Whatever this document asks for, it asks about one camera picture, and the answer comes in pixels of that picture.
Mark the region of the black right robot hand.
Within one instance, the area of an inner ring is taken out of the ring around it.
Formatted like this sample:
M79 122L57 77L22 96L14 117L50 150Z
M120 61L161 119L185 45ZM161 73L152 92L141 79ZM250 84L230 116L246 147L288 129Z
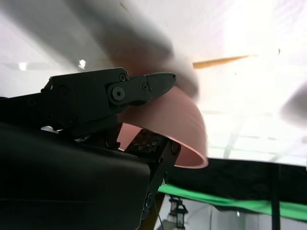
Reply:
M144 128L122 151L118 115L175 82L174 73L113 68L53 76L39 93L1 98L1 229L138 229L181 146Z

